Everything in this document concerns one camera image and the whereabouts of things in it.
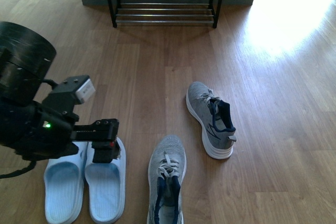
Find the white shoelace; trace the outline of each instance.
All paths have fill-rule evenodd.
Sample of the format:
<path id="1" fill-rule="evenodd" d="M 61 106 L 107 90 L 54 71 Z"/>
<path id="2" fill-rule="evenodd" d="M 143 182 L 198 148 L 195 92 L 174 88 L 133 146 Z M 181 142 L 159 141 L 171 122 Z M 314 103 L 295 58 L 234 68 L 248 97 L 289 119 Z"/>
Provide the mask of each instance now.
<path id="1" fill-rule="evenodd" d="M 211 89 L 208 89 L 208 92 L 207 93 L 203 93 L 201 94 L 197 99 L 203 99 L 205 103 L 208 103 L 208 101 L 210 99 L 214 99 L 216 100 L 214 102 L 214 104 L 216 105 L 216 114 L 218 113 L 218 106 L 217 106 L 217 103 L 220 102 L 220 97 L 216 97 L 214 94 L 213 94 L 213 90 Z"/>
<path id="2" fill-rule="evenodd" d="M 174 158 L 170 159 L 168 154 L 165 154 L 165 158 L 161 159 L 160 163 L 162 163 L 162 165 L 160 165 L 157 169 L 159 175 L 164 175 L 166 178 L 180 176 L 179 172 L 177 171 L 179 167 L 178 160 Z"/>
<path id="3" fill-rule="evenodd" d="M 167 180 L 167 191 L 166 191 L 166 196 L 167 197 L 171 197 L 171 187 L 169 186 L 170 184 L 170 179 L 173 176 L 180 176 L 180 173 L 177 171 L 177 169 L 179 168 L 179 162 L 178 160 L 174 159 L 174 158 L 169 158 L 168 154 L 165 154 L 165 158 L 160 160 L 160 163 L 163 162 L 162 165 L 160 165 L 157 168 L 158 174 L 161 177 L 165 177 Z"/>

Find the gray sneaker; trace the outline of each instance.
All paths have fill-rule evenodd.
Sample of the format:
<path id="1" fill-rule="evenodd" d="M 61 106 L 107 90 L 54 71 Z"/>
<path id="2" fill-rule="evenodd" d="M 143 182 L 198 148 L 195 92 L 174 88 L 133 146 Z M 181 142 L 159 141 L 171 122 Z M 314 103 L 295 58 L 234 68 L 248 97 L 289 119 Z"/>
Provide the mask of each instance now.
<path id="1" fill-rule="evenodd" d="M 202 126 L 202 141 L 207 154 L 216 159 L 225 159 L 233 152 L 236 128 L 230 115 L 230 104 L 213 94 L 201 82 L 193 82 L 187 91 L 186 103 L 189 112 Z"/>
<path id="2" fill-rule="evenodd" d="M 155 148 L 148 166 L 150 191 L 147 224 L 183 224 L 181 184 L 186 157 L 180 139 L 166 136 Z"/>

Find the slipper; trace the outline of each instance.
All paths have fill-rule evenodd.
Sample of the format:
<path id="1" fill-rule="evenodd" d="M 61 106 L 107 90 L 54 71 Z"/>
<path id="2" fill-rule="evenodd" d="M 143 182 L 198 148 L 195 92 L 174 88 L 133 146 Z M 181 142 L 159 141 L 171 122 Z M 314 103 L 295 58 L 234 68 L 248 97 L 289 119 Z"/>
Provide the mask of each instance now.
<path id="1" fill-rule="evenodd" d="M 50 159 L 44 173 L 45 213 L 49 224 L 70 224 L 78 217 L 83 201 L 84 174 L 88 143 L 75 143 L 75 155 Z"/>
<path id="2" fill-rule="evenodd" d="M 125 205 L 126 153 L 117 138 L 120 154 L 109 164 L 93 163 L 95 150 L 88 146 L 85 178 L 89 185 L 90 214 L 97 224 L 111 224 L 120 218 Z"/>

